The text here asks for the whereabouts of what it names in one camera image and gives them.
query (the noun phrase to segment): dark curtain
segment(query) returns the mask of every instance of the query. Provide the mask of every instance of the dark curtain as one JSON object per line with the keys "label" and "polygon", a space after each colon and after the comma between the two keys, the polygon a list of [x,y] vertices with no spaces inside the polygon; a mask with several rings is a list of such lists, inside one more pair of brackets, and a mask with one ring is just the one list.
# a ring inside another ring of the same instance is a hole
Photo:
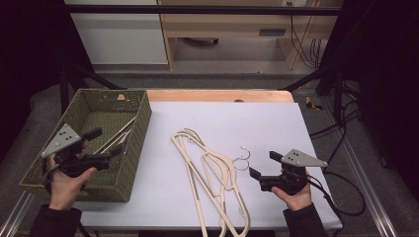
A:
{"label": "dark curtain", "polygon": [[0,161],[31,112],[33,94],[58,84],[60,71],[68,63],[93,71],[70,15],[46,11],[45,4],[64,2],[0,3]]}

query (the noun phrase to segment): silver gripper plate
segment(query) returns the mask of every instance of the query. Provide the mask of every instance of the silver gripper plate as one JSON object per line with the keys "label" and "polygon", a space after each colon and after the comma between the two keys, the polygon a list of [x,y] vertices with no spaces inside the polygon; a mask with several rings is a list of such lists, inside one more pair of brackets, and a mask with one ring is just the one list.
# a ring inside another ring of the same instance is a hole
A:
{"label": "silver gripper plate", "polygon": [[81,137],[77,134],[77,132],[65,123],[56,133],[56,136],[52,139],[46,149],[41,153],[41,157],[45,158],[46,156],[58,152],[79,140],[81,140]]}
{"label": "silver gripper plate", "polygon": [[282,163],[297,167],[326,167],[327,162],[321,161],[315,157],[307,155],[299,150],[293,149],[283,158],[281,158]]}

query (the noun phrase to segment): beige hanger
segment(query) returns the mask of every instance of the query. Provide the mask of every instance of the beige hanger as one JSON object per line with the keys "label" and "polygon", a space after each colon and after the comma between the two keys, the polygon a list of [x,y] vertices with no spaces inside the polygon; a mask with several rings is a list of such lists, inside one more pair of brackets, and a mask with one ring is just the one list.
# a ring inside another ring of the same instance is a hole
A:
{"label": "beige hanger", "polygon": [[[204,154],[201,156],[201,160],[205,168],[207,180],[203,178],[202,174],[198,171],[196,166],[193,164],[190,156],[188,155],[188,152],[186,151],[186,148],[185,148],[184,138],[187,138],[190,142],[194,142],[195,144],[199,145],[204,150]],[[181,154],[183,155],[186,166],[187,166],[188,175],[189,175],[191,187],[194,194],[195,204],[197,207],[197,212],[200,219],[203,235],[205,237],[208,236],[207,228],[204,221],[204,215],[203,215],[203,211],[201,207],[201,202],[198,197],[198,191],[197,191],[197,187],[196,187],[196,183],[195,183],[193,175],[197,177],[198,181],[201,183],[207,195],[209,196],[209,199],[214,204],[215,208],[217,209],[217,211],[219,212],[221,216],[221,221],[220,221],[221,233],[219,236],[221,237],[225,235],[226,227],[228,227],[230,232],[235,237],[246,236],[250,228],[250,215],[244,204],[241,193],[237,187],[236,171],[235,171],[235,167],[232,161],[228,159],[226,156],[220,153],[212,152],[210,149],[208,149],[204,145],[200,137],[193,130],[190,130],[187,128],[182,129],[172,135],[172,140],[175,143],[175,145],[178,147]],[[219,168],[220,173],[215,169],[214,164],[216,165],[217,168]],[[214,190],[214,187],[210,178],[210,170],[216,175],[216,177],[221,183],[219,192],[216,192]],[[245,227],[240,234],[237,233],[229,217],[226,214],[225,191],[234,192],[239,201],[240,214],[245,219]]]}

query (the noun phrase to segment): aluminum rail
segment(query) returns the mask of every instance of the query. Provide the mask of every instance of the aluminum rail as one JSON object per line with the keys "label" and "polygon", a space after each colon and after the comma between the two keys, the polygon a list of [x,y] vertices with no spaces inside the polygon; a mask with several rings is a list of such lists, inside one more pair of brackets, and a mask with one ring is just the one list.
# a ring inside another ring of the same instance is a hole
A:
{"label": "aluminum rail", "polygon": [[13,237],[15,235],[33,200],[33,195],[26,191],[22,192],[12,212],[0,227],[0,237]]}
{"label": "aluminum rail", "polygon": [[316,7],[262,7],[262,6],[192,6],[192,5],[45,5],[46,11],[100,14],[209,14],[209,15],[293,15],[340,16],[360,13],[359,10]]}
{"label": "aluminum rail", "polygon": [[[322,104],[326,110],[326,114],[328,114],[330,121],[335,123],[335,118],[332,114],[332,106],[330,105],[330,101],[326,99],[321,99]],[[338,137],[342,137],[342,131],[336,131]],[[371,216],[373,217],[374,222],[376,223],[377,229],[382,237],[396,237],[397,234],[395,229],[391,223],[391,220],[388,218],[388,215],[379,200],[379,197],[370,182],[366,172],[364,171],[361,163],[355,154],[351,143],[348,139],[344,137],[344,141],[342,143],[342,148],[346,152],[346,158],[349,164],[349,167],[354,175],[355,180],[357,181],[358,187],[363,192],[367,206],[370,210]]]}

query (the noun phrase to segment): white cabinet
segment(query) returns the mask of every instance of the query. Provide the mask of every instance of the white cabinet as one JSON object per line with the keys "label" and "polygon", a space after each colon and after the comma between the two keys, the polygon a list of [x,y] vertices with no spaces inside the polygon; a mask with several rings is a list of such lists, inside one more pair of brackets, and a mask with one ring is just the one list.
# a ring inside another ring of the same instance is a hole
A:
{"label": "white cabinet", "polygon": [[[65,0],[66,4],[156,5],[154,0]],[[92,64],[167,64],[158,14],[71,14]]]}

